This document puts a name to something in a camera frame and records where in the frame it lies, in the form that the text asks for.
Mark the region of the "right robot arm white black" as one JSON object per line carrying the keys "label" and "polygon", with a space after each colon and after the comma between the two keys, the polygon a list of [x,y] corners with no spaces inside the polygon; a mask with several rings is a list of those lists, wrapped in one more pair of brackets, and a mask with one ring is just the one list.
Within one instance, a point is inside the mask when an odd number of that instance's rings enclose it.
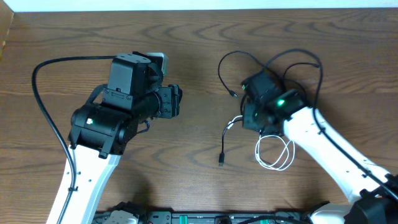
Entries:
{"label": "right robot arm white black", "polygon": [[397,223],[397,177],[357,151],[297,90],[286,91],[266,72],[242,81],[248,100],[243,126],[264,136],[283,134],[337,183],[348,205],[330,202],[308,214],[310,223]]}

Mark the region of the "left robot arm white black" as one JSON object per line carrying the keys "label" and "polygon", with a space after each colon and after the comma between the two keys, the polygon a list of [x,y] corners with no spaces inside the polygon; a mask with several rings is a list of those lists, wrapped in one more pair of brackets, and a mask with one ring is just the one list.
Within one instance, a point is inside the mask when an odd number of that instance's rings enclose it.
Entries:
{"label": "left robot arm white black", "polygon": [[71,117],[62,181],[48,223],[91,223],[104,187],[127,143],[150,119],[179,114],[182,90],[163,86],[169,59],[163,53],[113,57],[108,83],[97,86]]}

